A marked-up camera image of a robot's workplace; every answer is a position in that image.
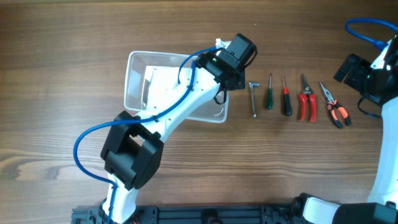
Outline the silver L-shaped socket wrench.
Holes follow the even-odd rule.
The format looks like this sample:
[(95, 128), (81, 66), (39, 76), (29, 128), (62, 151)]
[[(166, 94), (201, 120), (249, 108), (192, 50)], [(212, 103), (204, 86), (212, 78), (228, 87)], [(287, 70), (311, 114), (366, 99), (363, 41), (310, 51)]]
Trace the silver L-shaped socket wrench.
[(251, 91), (251, 102), (252, 102), (253, 118), (257, 117), (254, 89), (255, 89), (255, 87), (259, 87), (259, 86), (260, 86), (260, 83), (258, 83), (258, 82), (249, 82), (249, 88), (250, 88), (250, 91)]

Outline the orange black needle-nose pliers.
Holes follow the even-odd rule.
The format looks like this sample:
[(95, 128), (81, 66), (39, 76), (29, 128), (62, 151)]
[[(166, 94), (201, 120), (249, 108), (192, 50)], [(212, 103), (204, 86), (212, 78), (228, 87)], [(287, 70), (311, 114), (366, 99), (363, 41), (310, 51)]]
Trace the orange black needle-nose pliers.
[(334, 97), (332, 96), (332, 94), (330, 93), (330, 91), (324, 86), (324, 84), (322, 82), (320, 82), (320, 86), (323, 90), (323, 94), (325, 96), (326, 99), (326, 107), (328, 109), (328, 114), (329, 117), (331, 119), (331, 121), (333, 122), (333, 124), (337, 127), (337, 128), (343, 128), (342, 123), (338, 120), (338, 117), (336, 115), (335, 110), (338, 110), (338, 112), (342, 115), (344, 122), (346, 123), (347, 126), (351, 125), (351, 118), (347, 112), (347, 110), (340, 104), (340, 102), (336, 99), (334, 99)]

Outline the green handled screwdriver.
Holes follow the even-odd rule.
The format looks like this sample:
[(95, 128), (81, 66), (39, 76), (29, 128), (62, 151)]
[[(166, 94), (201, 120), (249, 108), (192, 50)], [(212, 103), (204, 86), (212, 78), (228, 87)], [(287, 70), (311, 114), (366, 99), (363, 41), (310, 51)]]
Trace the green handled screwdriver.
[(273, 107), (273, 90), (272, 90), (272, 74), (271, 73), (269, 76), (269, 87), (268, 87), (266, 106), (267, 106), (268, 110), (271, 110)]

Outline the red handled pruning shears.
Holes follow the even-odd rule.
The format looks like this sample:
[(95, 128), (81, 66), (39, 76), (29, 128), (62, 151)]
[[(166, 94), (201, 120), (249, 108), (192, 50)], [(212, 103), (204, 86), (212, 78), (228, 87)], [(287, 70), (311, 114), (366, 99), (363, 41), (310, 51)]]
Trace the red handled pruning shears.
[(300, 102), (300, 120), (303, 121), (306, 118), (307, 107), (310, 108), (310, 122), (317, 120), (317, 97), (312, 88), (310, 87), (308, 80), (304, 74), (302, 74), (303, 91), (299, 94)]

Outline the black red handled screwdriver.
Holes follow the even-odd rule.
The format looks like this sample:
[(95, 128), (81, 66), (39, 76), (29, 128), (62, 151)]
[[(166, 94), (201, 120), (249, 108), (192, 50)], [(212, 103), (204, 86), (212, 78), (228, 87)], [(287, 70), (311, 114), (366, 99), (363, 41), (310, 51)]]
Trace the black red handled screwdriver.
[(283, 103), (284, 103), (284, 115), (291, 116), (292, 115), (292, 107), (290, 103), (290, 95), (289, 89), (286, 86), (285, 76), (283, 75)]

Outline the clear plastic container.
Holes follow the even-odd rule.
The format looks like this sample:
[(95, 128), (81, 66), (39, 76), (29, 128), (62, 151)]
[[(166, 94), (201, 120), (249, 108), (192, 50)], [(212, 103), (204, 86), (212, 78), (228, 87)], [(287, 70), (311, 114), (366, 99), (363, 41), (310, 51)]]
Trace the clear plastic container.
[[(165, 96), (177, 86), (179, 66), (188, 57), (184, 54), (165, 52), (133, 51), (127, 61), (124, 86), (124, 107), (130, 111), (142, 111), (150, 106), (163, 103), (160, 97)], [(191, 58), (180, 73), (180, 81), (191, 77)], [(229, 93), (226, 102), (218, 105), (214, 99), (199, 106), (186, 119), (209, 123), (224, 123), (228, 114)]]

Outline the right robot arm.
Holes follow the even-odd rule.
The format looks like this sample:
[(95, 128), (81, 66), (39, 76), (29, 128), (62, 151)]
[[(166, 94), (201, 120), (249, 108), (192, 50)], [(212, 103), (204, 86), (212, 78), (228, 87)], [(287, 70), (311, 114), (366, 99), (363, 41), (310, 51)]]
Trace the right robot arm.
[(360, 76), (356, 88), (382, 108), (383, 139), (366, 203), (333, 203), (302, 193), (290, 204), (291, 223), (397, 223), (397, 38)]

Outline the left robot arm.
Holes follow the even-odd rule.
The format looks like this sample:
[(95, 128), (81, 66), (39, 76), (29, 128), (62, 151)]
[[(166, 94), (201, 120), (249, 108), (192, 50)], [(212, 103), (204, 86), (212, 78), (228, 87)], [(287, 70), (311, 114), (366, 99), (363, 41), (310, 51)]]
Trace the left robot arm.
[(242, 90), (245, 69), (257, 53), (256, 45), (240, 33), (226, 47), (199, 50), (184, 60), (190, 69), (154, 106), (135, 116), (123, 111), (115, 117), (100, 154), (111, 181), (103, 204), (108, 223), (124, 223), (133, 215), (138, 191), (159, 168), (171, 133), (218, 93)]

